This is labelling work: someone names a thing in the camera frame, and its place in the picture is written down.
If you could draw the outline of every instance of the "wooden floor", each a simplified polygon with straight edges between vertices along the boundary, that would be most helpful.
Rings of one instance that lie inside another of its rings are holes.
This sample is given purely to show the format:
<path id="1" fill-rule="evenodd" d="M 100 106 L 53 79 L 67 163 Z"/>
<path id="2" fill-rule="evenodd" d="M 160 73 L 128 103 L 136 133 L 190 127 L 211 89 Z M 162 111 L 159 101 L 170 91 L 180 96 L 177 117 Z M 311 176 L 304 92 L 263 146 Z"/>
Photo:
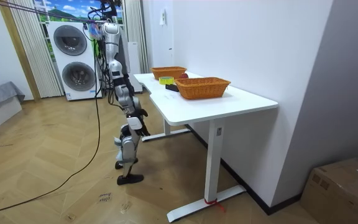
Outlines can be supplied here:
<path id="1" fill-rule="evenodd" d="M 162 117 L 149 94 L 138 96 L 150 115 L 149 131 L 161 133 Z M 203 198 L 207 152 L 191 133 L 141 142 L 132 173 L 145 180 L 117 186 L 121 171 L 114 169 L 113 137 L 125 116 L 106 99 L 98 101 L 101 142 L 95 160 L 55 193 L 0 212 L 0 223 L 168 223 L 167 212 Z M 0 126 L 0 208 L 59 186 L 91 159 L 97 138 L 94 100 L 60 97 L 23 105 Z M 218 190 L 236 184 L 221 167 Z M 226 213 L 209 207 L 177 223 L 316 223 L 298 203 L 269 217 L 248 194 L 222 205 Z"/>

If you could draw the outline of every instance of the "white curtain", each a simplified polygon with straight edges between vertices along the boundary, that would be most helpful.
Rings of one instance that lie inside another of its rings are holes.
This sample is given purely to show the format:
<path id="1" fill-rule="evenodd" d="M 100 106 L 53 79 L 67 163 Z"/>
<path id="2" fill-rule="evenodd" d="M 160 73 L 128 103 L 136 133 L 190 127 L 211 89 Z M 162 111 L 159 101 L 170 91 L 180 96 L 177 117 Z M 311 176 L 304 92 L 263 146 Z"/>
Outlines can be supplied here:
<path id="1" fill-rule="evenodd" d="M 32 0 L 9 0 L 9 2 L 34 8 Z M 62 96 L 63 88 L 53 67 L 37 15 L 18 9 L 11 9 L 11 12 L 41 98 Z"/>
<path id="2" fill-rule="evenodd" d="M 140 71 L 149 73 L 146 38 L 140 0 L 123 0 L 125 32 L 129 42 L 137 42 L 139 48 Z"/>

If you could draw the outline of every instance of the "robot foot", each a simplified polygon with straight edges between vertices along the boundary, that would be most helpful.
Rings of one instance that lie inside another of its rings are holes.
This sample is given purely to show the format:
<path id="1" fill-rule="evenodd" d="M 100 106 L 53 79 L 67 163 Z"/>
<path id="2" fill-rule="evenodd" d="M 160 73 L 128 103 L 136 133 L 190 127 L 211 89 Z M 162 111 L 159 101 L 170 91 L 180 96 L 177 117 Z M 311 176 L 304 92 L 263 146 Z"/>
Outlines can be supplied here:
<path id="1" fill-rule="evenodd" d="M 128 174 L 126 178 L 123 178 L 121 175 L 117 179 L 117 185 L 134 184 L 142 181 L 143 179 L 144 177 L 141 174 Z"/>
<path id="2" fill-rule="evenodd" d="M 116 168 L 116 169 L 122 169 L 123 166 L 120 165 L 120 164 L 118 163 L 118 161 L 117 161 L 117 162 L 116 162 L 116 165 L 115 165 L 115 168 Z"/>

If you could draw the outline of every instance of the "white desk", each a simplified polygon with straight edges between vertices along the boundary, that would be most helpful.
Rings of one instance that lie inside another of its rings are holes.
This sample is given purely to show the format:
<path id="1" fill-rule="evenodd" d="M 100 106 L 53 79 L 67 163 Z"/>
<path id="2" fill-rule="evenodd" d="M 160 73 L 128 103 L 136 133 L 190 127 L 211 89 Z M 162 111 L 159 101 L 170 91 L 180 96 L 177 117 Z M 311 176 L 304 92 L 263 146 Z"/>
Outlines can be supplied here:
<path id="1" fill-rule="evenodd" d="M 201 76 L 187 72 L 190 78 Z M 166 90 L 165 85 L 160 85 L 154 79 L 152 73 L 135 75 L 136 79 L 151 93 L 150 99 L 164 117 L 164 133 L 144 137 L 147 141 L 171 134 L 189 131 L 182 129 L 170 132 L 169 125 L 178 126 L 199 121 L 209 121 L 208 155 L 206 164 L 206 180 L 204 199 L 218 202 L 235 196 L 246 190 L 237 185 L 230 189 L 217 193 L 219 166 L 221 160 L 222 141 L 224 134 L 224 118 L 228 116 L 250 113 L 254 111 L 276 108 L 277 102 L 257 96 L 233 86 L 228 86 L 221 98 L 205 100 L 186 100 L 180 93 Z M 194 213 L 210 205 L 204 199 L 172 210 L 167 214 L 168 221 L 172 222 L 185 215 Z"/>

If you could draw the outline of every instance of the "stacked washer dryer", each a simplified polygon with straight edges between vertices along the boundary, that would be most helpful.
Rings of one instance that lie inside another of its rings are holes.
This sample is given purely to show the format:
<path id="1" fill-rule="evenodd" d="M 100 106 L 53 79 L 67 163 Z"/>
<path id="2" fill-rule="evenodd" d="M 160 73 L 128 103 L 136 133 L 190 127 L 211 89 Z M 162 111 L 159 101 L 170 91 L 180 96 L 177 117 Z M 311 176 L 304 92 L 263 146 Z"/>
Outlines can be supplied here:
<path id="1" fill-rule="evenodd" d="M 95 80 L 92 42 L 85 37 L 89 37 L 88 27 L 80 22 L 46 25 L 67 100 L 94 98 L 100 80 Z"/>

